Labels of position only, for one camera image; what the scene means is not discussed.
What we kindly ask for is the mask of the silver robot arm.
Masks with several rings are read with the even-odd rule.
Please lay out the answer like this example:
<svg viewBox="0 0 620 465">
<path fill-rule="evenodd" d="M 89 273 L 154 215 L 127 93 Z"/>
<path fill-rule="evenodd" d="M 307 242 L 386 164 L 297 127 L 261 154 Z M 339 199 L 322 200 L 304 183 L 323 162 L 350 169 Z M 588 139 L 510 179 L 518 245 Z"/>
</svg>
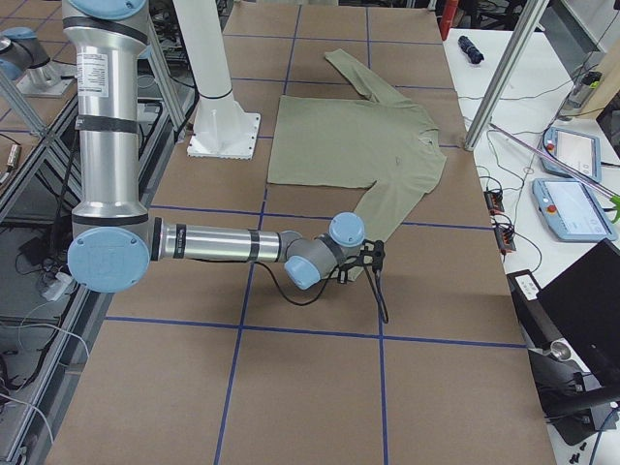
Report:
<svg viewBox="0 0 620 465">
<path fill-rule="evenodd" d="M 308 289 L 344 279 L 363 263 L 365 230 L 351 212 L 336 215 L 314 239 L 151 217 L 139 196 L 137 65 L 148 43 L 144 1 L 66 1 L 65 34 L 77 51 L 82 199 L 73 210 L 68 267 L 89 290 L 118 293 L 166 258 L 216 263 L 280 263 Z"/>
<path fill-rule="evenodd" d="M 53 61 L 35 32 L 13 27 L 1 32 L 1 71 L 28 97 L 59 98 L 76 77 L 76 66 Z"/>
</svg>

